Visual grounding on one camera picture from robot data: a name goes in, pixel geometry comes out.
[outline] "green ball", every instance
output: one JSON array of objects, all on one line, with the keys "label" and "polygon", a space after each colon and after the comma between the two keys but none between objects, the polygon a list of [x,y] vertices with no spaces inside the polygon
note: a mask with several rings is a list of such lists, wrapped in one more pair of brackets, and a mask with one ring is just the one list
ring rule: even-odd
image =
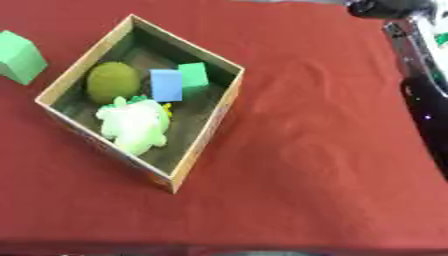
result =
[{"label": "green ball", "polygon": [[129,98],[140,90],[137,70],[121,62],[106,62],[87,78],[87,94],[98,104],[110,104],[118,96]]}]

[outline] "red fabric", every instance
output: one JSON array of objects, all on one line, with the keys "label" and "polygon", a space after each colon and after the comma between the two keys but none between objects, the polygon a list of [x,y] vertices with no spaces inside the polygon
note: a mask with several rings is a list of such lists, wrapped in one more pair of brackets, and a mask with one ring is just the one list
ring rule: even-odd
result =
[{"label": "red fabric", "polygon": [[[247,67],[176,196],[33,102],[129,13]],[[447,248],[448,187],[380,27],[313,4],[5,0],[0,29],[50,67],[29,87],[0,79],[0,245]]]}]

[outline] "foam block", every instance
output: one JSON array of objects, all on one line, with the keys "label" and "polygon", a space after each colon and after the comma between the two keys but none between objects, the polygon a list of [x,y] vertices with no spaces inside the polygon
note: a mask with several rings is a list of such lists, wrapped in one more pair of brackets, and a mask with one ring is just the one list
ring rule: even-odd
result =
[{"label": "foam block", "polygon": [[47,67],[47,62],[28,39],[10,31],[0,33],[0,75],[28,85]]},{"label": "foam block", "polygon": [[171,69],[152,69],[152,98],[157,102],[182,101],[182,73]]},{"label": "foam block", "polygon": [[205,64],[202,62],[182,64],[178,67],[182,72],[182,86],[184,89],[209,84]]}]

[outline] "yellow spot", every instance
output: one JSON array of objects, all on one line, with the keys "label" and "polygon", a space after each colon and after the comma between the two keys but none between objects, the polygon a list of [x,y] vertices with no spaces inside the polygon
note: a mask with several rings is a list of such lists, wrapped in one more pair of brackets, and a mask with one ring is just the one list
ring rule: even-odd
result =
[{"label": "yellow spot", "polygon": [[170,111],[170,108],[172,106],[173,105],[171,103],[166,103],[166,104],[163,105],[163,109],[165,109],[165,112],[168,114],[168,117],[172,117],[173,116],[173,113]]}]

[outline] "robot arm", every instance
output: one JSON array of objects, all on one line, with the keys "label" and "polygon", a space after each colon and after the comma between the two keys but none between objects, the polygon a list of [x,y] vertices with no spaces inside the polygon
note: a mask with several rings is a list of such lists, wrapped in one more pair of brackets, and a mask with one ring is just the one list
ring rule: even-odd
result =
[{"label": "robot arm", "polygon": [[361,18],[401,19],[414,11],[433,12],[438,2],[433,0],[360,0],[347,1],[350,14]]}]

